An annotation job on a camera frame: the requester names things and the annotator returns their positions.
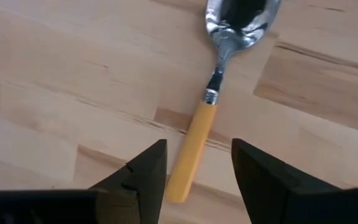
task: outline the yellow plastic handle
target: yellow plastic handle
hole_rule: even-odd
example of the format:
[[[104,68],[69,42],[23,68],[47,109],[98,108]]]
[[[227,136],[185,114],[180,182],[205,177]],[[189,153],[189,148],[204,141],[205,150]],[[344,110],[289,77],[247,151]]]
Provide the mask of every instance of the yellow plastic handle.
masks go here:
[[[168,201],[182,203],[187,199],[203,155],[204,144],[211,129],[215,111],[216,105],[204,102],[198,105],[165,190],[165,198]]]

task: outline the metal spoon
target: metal spoon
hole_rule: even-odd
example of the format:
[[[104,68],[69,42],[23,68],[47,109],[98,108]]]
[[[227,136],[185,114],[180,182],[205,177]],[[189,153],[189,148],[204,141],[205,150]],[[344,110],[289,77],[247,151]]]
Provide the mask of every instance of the metal spoon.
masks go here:
[[[165,196],[184,202],[190,191],[213,122],[227,61],[256,44],[275,19],[281,0],[208,0],[206,30],[218,50],[218,61],[191,122]]]

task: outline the black plastic object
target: black plastic object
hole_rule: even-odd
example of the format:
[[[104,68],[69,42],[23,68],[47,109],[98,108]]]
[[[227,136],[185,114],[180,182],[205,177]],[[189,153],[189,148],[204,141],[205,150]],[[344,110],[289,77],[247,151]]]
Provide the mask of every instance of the black plastic object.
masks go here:
[[[341,190],[240,139],[232,161],[253,224],[358,224],[358,189]]]
[[[159,140],[88,190],[0,191],[0,223],[157,224],[166,175]]]

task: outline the wooden table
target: wooden table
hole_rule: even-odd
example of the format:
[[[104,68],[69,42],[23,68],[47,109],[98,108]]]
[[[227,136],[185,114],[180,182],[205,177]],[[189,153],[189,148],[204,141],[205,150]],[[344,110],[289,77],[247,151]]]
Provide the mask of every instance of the wooden table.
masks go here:
[[[87,187],[163,138],[170,172],[216,57],[204,5],[0,0],[0,189]],[[191,197],[218,190],[241,223],[232,138],[358,186],[358,1],[286,0],[230,62]]]

